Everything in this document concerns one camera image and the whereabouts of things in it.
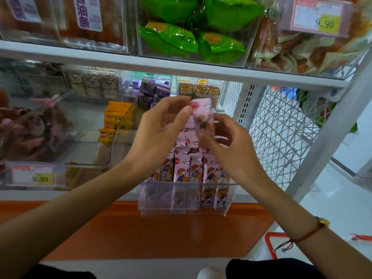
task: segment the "orange base panel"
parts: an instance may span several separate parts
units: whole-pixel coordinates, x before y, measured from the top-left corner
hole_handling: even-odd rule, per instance
[[[4,223],[43,201],[1,201]],[[230,206],[225,217],[167,215],[142,218],[136,201],[117,201],[45,260],[244,257],[274,219],[259,204]]]

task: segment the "green plastic bag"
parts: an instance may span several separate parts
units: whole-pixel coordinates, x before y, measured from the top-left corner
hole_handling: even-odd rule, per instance
[[[245,54],[242,43],[223,34],[202,33],[198,37],[198,44],[200,56],[213,63],[233,62]]]
[[[251,0],[204,0],[193,21],[200,28],[212,26],[221,32],[238,31],[264,11],[264,5]]]
[[[184,22],[197,5],[197,0],[139,0],[143,9],[167,23]]]
[[[169,56],[198,51],[198,43],[190,31],[169,23],[149,22],[139,27],[139,34],[152,49]]]
[[[319,128],[327,121],[332,111],[336,107],[336,102],[326,102],[325,98],[312,98],[309,91],[304,89],[296,90],[296,100],[300,109],[311,119]],[[358,124],[355,123],[350,129],[350,133],[358,132]]]

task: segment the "shelf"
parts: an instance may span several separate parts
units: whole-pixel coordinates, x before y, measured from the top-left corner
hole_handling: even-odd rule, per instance
[[[0,56],[13,59],[30,59],[118,70],[236,81],[253,85],[289,86],[320,91],[329,91],[329,88],[343,89],[349,85],[348,81],[339,79],[244,70],[216,65],[141,58],[3,40],[0,40]]]

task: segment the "hand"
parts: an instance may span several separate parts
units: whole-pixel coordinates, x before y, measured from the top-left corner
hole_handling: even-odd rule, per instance
[[[127,156],[118,164],[137,184],[161,167],[176,142],[179,132],[192,114],[190,97],[164,98],[145,112]],[[162,127],[173,122],[168,129]]]
[[[215,114],[214,119],[218,121],[214,124],[216,136],[226,139],[204,135],[199,138],[200,147],[209,149],[229,176],[245,189],[267,178],[249,132],[228,115]]]

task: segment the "red string bracelet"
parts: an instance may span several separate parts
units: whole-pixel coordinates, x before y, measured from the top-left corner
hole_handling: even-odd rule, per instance
[[[303,237],[300,238],[300,239],[297,239],[297,240],[289,239],[288,241],[286,241],[286,242],[280,244],[280,245],[275,249],[275,251],[276,251],[277,249],[280,249],[280,248],[286,246],[286,245],[288,245],[288,246],[282,248],[282,251],[290,250],[291,248],[293,248],[293,243],[301,242],[301,241],[303,241],[303,240],[309,238],[311,235],[314,235],[316,232],[318,232],[318,231],[319,231],[320,229],[322,229],[323,227],[328,227],[328,226],[329,226],[329,223],[330,223],[330,222],[329,222],[328,220],[326,220],[325,218],[319,218],[319,217],[316,217],[316,218],[318,219],[318,225],[317,225],[317,227],[316,227],[314,230],[310,231],[308,234],[306,234],[305,236],[303,236]]]

